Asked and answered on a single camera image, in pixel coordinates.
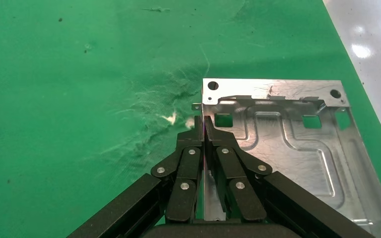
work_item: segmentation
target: green mat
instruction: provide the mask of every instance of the green mat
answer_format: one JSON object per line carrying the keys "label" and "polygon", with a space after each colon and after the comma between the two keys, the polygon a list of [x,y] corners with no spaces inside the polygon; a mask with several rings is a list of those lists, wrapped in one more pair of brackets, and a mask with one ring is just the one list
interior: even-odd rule
{"label": "green mat", "polygon": [[342,80],[381,181],[381,125],[320,0],[0,1],[0,238],[65,237],[149,172],[203,77]]}

